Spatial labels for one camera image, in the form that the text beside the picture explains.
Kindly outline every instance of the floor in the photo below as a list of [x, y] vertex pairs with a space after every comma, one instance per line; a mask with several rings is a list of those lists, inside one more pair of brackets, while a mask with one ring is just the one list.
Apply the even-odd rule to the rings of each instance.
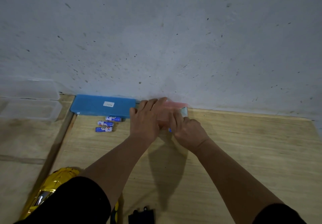
[[[189, 109], [209, 136], [308, 223], [322, 221], [322, 144], [310, 120]], [[96, 133], [99, 116], [77, 116], [51, 171], [86, 168], [129, 135]], [[135, 209], [155, 209], [157, 223], [233, 223], [211, 179], [166, 131], [136, 164], [123, 191], [123, 223]]]
[[73, 116], [73, 99], [61, 96], [55, 122], [0, 119], [0, 223], [19, 219], [29, 194], [49, 173]]

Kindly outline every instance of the white label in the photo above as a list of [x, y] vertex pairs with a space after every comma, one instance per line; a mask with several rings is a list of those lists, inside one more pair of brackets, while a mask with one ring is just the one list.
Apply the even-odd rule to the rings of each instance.
[[103, 106], [108, 106], [108, 107], [113, 107], [114, 106], [114, 102], [108, 102], [108, 101], [105, 101]]

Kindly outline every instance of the blue battery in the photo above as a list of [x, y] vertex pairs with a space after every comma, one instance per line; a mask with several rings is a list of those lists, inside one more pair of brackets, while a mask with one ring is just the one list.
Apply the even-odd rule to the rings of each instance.
[[98, 121], [97, 124], [99, 126], [114, 126], [114, 122], [104, 122], [104, 121]]
[[96, 127], [95, 132], [101, 133], [101, 132], [112, 132], [113, 128], [110, 126], [107, 127]]
[[107, 116], [105, 118], [106, 121], [110, 121], [110, 122], [121, 122], [122, 118], [121, 117], [116, 117], [116, 116]]

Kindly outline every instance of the black sleeve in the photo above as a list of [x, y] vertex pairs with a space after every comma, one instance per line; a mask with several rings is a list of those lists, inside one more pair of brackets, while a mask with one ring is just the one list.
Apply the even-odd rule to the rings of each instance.
[[255, 218], [253, 224], [306, 224], [300, 215], [285, 204], [271, 204]]
[[89, 178], [74, 177], [17, 223], [105, 224], [110, 214], [111, 205], [101, 187]]

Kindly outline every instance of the left hand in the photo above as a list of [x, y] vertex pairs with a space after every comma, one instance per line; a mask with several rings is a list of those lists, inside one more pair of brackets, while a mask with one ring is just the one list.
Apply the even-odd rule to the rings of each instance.
[[130, 108], [130, 136], [153, 143], [159, 135], [159, 125], [156, 117], [160, 106], [167, 100], [161, 99], [142, 100], [138, 109]]

